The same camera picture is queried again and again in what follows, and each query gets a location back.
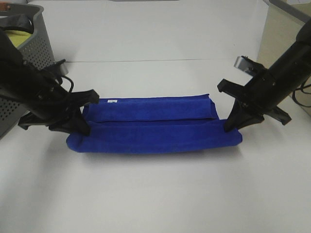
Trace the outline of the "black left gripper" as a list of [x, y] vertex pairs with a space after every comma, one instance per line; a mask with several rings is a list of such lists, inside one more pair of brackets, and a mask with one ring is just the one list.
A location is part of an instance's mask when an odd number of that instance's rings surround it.
[[26, 130], [43, 125], [54, 132], [89, 135], [91, 129], [80, 107], [98, 104], [100, 96], [94, 89], [72, 92], [73, 81], [55, 73], [52, 66], [42, 70], [32, 68], [32, 89], [20, 101], [29, 112], [20, 118], [18, 126]]

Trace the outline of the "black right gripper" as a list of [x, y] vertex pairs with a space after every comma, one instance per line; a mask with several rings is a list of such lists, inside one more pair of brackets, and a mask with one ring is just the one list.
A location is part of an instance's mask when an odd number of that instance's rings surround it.
[[282, 125], [292, 120], [287, 112], [277, 106], [292, 91], [290, 71], [286, 68], [261, 69], [245, 86], [222, 79], [217, 88], [219, 92], [236, 99], [224, 123], [225, 132], [262, 123], [264, 115]]

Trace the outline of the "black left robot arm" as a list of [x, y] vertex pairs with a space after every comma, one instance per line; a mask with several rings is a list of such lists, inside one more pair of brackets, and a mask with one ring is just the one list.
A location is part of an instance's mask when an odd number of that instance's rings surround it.
[[42, 125], [50, 131], [90, 134], [90, 126], [81, 107], [99, 103], [93, 89], [74, 92], [72, 79], [62, 74], [65, 60], [37, 69], [25, 60], [8, 36], [0, 33], [0, 87], [3, 98], [24, 106], [28, 113], [19, 119], [19, 127]]

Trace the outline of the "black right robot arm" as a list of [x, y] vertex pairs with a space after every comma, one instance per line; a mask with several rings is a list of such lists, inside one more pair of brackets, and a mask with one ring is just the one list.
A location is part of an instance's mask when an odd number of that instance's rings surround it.
[[291, 117], [278, 104], [311, 76], [311, 23], [300, 29], [296, 41], [269, 68], [246, 56], [239, 56], [234, 67], [252, 79], [244, 86], [226, 79], [217, 85], [219, 92], [235, 99], [224, 130], [262, 123], [265, 115], [286, 125]]

